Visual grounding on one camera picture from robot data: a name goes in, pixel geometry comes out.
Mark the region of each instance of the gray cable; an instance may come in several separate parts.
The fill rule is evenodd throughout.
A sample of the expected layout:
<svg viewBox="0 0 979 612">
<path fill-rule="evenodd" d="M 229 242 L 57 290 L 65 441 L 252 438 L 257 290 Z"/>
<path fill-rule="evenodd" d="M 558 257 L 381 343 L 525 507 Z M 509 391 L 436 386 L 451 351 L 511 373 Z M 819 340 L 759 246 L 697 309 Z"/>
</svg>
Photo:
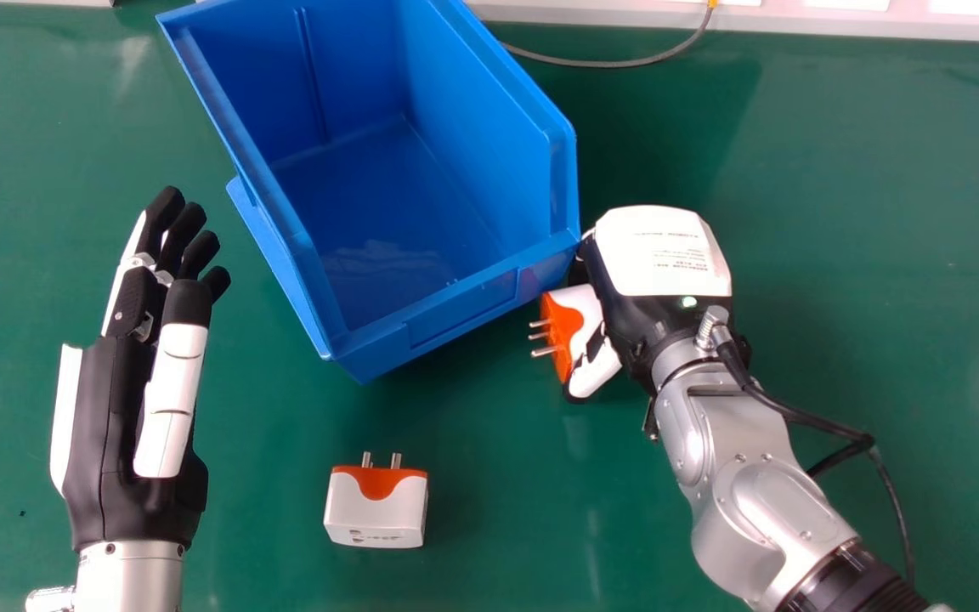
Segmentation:
<svg viewBox="0 0 979 612">
<path fill-rule="evenodd" d="M 683 51 L 692 47 L 694 43 L 699 40 L 703 34 L 705 34 L 706 28 L 708 28 L 708 22 L 712 19 L 712 9 L 714 7 L 709 7 L 705 10 L 705 18 L 700 22 L 697 30 L 690 35 L 690 38 L 683 40 L 683 42 L 678 43 L 675 47 L 668 49 L 666 51 L 660 52 L 660 54 L 649 55 L 646 58 L 638 59 L 623 59 L 617 62 L 606 62 L 598 61 L 598 59 L 566 59 L 566 58 L 555 58 L 554 55 L 544 55 L 536 54 L 534 51 L 528 51 L 527 49 L 520 49 L 520 47 L 513 47 L 509 45 L 508 42 L 502 42 L 501 45 L 508 49 L 510 52 L 516 55 L 520 55 L 521 58 L 528 58 L 529 60 L 535 60 L 536 62 L 543 62 L 547 65 L 563 65 L 568 67 L 594 67 L 594 69 L 622 69 L 622 67 L 638 67 L 643 65 L 653 65 L 669 58 L 675 57 L 675 55 L 682 54 Z"/>
</svg>

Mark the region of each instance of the bin bottom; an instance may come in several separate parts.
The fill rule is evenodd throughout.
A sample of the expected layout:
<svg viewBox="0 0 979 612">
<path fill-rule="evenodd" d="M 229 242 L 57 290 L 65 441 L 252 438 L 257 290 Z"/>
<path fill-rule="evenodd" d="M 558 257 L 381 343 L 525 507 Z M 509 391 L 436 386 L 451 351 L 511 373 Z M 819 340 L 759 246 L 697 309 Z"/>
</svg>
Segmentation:
<svg viewBox="0 0 979 612">
<path fill-rule="evenodd" d="M 402 116 L 289 156 L 272 170 L 312 236 L 350 330 L 504 255 Z M 302 254 L 292 256 L 300 266 Z"/>
</svg>

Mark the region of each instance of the power adapter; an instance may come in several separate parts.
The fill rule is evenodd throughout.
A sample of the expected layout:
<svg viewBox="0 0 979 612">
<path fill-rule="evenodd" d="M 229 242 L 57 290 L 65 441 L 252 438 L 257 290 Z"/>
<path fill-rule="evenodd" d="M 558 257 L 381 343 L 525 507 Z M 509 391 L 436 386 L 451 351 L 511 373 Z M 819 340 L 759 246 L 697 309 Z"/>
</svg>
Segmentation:
<svg viewBox="0 0 979 612">
<path fill-rule="evenodd" d="M 372 454 L 361 465 L 331 469 L 323 527 L 331 541 L 354 547 L 419 547 L 425 538 L 428 475 L 400 467 L 403 456 L 392 454 L 391 467 L 374 467 Z"/>
</svg>

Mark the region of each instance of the black cable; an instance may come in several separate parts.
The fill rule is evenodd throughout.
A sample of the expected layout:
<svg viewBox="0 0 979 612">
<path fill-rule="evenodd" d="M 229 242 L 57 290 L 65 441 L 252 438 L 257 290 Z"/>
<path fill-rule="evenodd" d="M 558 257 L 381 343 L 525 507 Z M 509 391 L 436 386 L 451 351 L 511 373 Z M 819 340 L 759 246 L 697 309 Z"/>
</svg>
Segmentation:
<svg viewBox="0 0 979 612">
<path fill-rule="evenodd" d="M 594 67 L 594 69 L 623 69 L 623 67 L 638 67 L 643 65 L 655 65 L 661 61 L 667 60 L 669 58 L 675 57 L 675 55 L 682 54 L 683 51 L 694 46 L 694 43 L 699 40 L 708 28 L 708 22 L 712 19 L 712 10 L 716 8 L 716 1 L 710 0 L 708 3 L 708 8 L 705 10 L 705 17 L 700 22 L 697 30 L 693 32 L 690 38 L 683 40 L 683 42 L 678 43 L 675 47 L 672 47 L 666 51 L 661 51 L 656 55 L 649 55 L 646 58 L 637 59 L 623 59 L 622 61 L 601 61 L 600 59 L 567 59 L 567 58 L 555 58 L 554 55 L 544 55 L 537 54 L 534 51 L 529 51 L 527 49 L 521 49 L 520 47 L 514 47 L 509 45 L 508 42 L 502 42 L 501 46 L 505 47 L 512 52 L 512 54 L 520 55 L 521 58 L 528 58 L 529 60 L 535 60 L 536 62 L 543 62 L 545 65 L 563 65 L 568 67 Z"/>
<path fill-rule="evenodd" d="M 828 472 L 829 469 L 835 468 L 841 462 L 847 461 L 848 458 L 858 456 L 859 453 L 865 451 L 867 452 L 867 457 L 870 457 L 871 462 L 874 463 L 874 467 L 879 473 L 879 478 L 882 479 L 882 484 L 886 488 L 886 495 L 890 497 L 890 505 L 893 507 L 894 516 L 897 518 L 897 530 L 901 534 L 902 553 L 905 557 L 905 581 L 908 582 L 910 587 L 914 586 L 916 584 L 916 558 L 913 555 L 913 540 L 908 534 L 908 523 L 905 520 L 905 512 L 902 509 L 901 499 L 897 496 L 897 487 L 894 487 L 890 472 L 886 469 L 886 465 L 882 461 L 881 453 L 879 453 L 878 448 L 875 448 L 873 435 L 866 433 L 866 431 L 855 429 L 854 427 L 848 427 L 847 425 L 843 425 L 843 423 L 830 421 L 828 418 L 808 413 L 808 411 L 801 411 L 800 408 L 789 406 L 781 402 L 780 399 L 773 398 L 772 395 L 762 391 L 761 387 L 758 387 L 757 382 L 747 371 L 746 364 L 743 363 L 742 356 L 739 356 L 738 346 L 735 345 L 734 341 L 729 340 L 717 345 L 716 354 L 723 361 L 724 367 L 731 373 L 732 378 L 735 379 L 735 382 L 742 388 L 743 392 L 751 398 L 758 400 L 758 403 L 772 408 L 772 410 L 784 416 L 788 422 L 813 427 L 827 434 L 839 435 L 839 437 L 851 441 L 849 445 L 843 446 L 843 448 L 829 454 L 823 460 L 813 465 L 811 469 L 807 470 L 808 475 L 812 478 L 820 476 L 821 473 Z"/>
</svg>

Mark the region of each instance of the robotic hand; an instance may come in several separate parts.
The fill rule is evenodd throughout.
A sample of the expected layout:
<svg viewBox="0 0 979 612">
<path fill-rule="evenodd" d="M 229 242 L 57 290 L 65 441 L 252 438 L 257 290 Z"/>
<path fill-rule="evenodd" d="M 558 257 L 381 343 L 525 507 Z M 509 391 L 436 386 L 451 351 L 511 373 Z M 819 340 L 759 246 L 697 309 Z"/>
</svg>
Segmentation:
<svg viewBox="0 0 979 612">
<path fill-rule="evenodd" d="M 141 213 L 100 337 L 63 345 L 51 479 L 66 500 L 77 582 L 26 612 L 179 612 L 183 556 L 207 503 L 191 448 L 210 310 L 229 289 L 201 206 L 167 187 Z"/>
<path fill-rule="evenodd" d="M 778 402 L 747 372 L 732 326 L 731 275 L 694 212 L 633 206 L 584 235 L 586 284 L 541 298 L 531 340 L 548 345 L 568 399 L 586 400 L 625 366 L 648 391 L 645 433 L 663 442 L 690 502 L 693 553 L 720 588 L 757 612 L 931 612 L 912 586 L 908 531 L 869 434 Z M 804 470 L 788 422 L 850 440 Z M 867 452 L 905 538 L 906 574 L 878 560 L 813 477 Z"/>
</svg>

